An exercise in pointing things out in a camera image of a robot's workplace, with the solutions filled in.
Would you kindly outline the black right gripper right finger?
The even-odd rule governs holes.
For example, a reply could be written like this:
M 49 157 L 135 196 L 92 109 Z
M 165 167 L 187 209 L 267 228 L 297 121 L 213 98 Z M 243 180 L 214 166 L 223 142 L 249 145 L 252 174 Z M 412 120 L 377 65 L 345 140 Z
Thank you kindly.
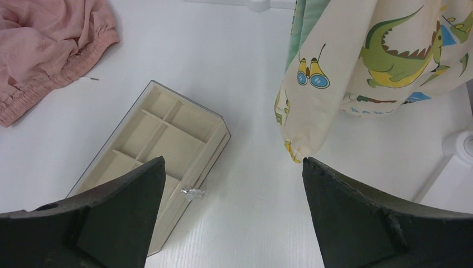
M 471 267 L 472 215 L 421 205 L 303 160 L 325 267 Z

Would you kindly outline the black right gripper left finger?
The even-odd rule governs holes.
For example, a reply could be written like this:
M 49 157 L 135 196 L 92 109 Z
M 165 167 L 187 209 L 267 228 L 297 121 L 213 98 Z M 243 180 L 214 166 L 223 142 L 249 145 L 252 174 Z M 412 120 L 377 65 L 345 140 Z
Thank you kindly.
M 143 267 L 165 160 L 35 210 L 1 214 L 2 267 Z

